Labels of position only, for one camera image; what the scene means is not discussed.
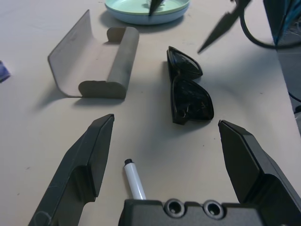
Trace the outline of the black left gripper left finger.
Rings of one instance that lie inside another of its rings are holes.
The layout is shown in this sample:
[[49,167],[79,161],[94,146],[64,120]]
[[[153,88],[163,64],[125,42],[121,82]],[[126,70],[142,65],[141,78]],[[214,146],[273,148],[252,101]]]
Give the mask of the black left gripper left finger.
[[78,225],[84,206],[100,193],[113,123],[113,114],[94,120],[66,152],[29,225]]

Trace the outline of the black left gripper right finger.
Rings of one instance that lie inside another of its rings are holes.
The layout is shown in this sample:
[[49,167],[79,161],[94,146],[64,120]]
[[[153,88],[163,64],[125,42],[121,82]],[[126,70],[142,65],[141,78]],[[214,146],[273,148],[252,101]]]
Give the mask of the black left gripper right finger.
[[219,121],[227,173],[239,203],[252,205],[266,226],[299,226],[301,198],[278,164],[243,127]]

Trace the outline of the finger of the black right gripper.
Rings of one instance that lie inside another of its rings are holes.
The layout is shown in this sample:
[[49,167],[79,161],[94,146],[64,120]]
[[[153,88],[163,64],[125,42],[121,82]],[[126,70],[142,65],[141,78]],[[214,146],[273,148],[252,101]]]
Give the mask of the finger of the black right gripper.
[[236,6],[232,12],[226,12],[214,29],[211,31],[206,41],[198,50],[200,54],[203,50],[211,46],[219,38],[225,35],[234,25],[234,23],[239,19],[239,17],[244,13],[245,8],[249,5],[250,0],[235,0]]
[[148,16],[152,16],[154,12],[161,6],[164,5],[164,0],[147,0],[147,5],[149,7]]

